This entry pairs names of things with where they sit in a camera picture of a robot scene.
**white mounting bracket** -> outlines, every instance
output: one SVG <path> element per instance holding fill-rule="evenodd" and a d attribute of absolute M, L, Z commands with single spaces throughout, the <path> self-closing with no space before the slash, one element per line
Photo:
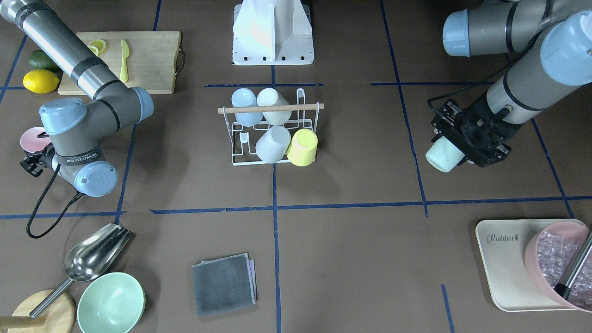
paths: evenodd
<path fill-rule="evenodd" d="M 310 65 L 310 9 L 300 0 L 244 0 L 234 7 L 235 65 Z"/>

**yellow knife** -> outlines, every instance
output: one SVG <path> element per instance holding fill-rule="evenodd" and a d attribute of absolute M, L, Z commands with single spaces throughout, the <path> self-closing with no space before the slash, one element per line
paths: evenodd
<path fill-rule="evenodd" d="M 130 56 L 130 47 L 125 40 L 121 40 L 121 72 L 119 79 L 121 82 L 127 82 L 127 58 Z"/>

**wooden board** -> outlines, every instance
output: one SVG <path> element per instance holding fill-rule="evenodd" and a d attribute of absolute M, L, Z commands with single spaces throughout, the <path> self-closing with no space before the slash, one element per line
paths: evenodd
<path fill-rule="evenodd" d="M 29 316 L 31 312 L 42 300 L 53 290 L 43 290 L 34 293 L 14 310 L 13 316 Z M 40 318 L 46 318 L 43 326 L 31 328 L 11 328 L 8 333 L 69 333 L 74 326 L 76 319 L 76 307 L 74 301 L 67 294 L 61 294 L 44 312 Z"/>
<path fill-rule="evenodd" d="M 77 33 L 85 44 L 95 39 L 107 42 L 107 48 L 100 58 L 119 77 L 121 70 L 121 40 L 130 46 L 127 59 L 128 87 L 142 87 L 150 94 L 172 94 L 175 91 L 175 63 L 179 55 L 181 33 L 179 31 L 112 31 Z M 64 76 L 60 95 L 85 95 L 85 93 Z"/>

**light blue cup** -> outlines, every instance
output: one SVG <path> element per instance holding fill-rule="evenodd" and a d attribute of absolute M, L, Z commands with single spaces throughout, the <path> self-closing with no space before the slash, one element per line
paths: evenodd
<path fill-rule="evenodd" d="M 237 89 L 232 93 L 232 106 L 233 107 L 256 107 L 257 97 L 255 93 L 248 88 Z M 255 126 L 263 119 L 263 113 L 261 112 L 245 112 L 235 113 L 236 121 L 242 126 Z"/>
<path fill-rule="evenodd" d="M 78 326 L 84 333 L 126 333 L 138 323 L 145 305 L 144 290 L 133 276 L 105 274 L 82 293 Z"/>

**white tray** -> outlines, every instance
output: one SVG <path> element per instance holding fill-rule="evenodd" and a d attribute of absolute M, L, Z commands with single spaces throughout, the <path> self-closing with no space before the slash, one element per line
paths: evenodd
<path fill-rule="evenodd" d="M 524 251 L 530 239 L 557 221 L 575 219 L 483 220 L 475 233 L 485 275 L 496 306 L 506 312 L 571 310 L 551 300 L 533 285 L 524 268 Z"/>

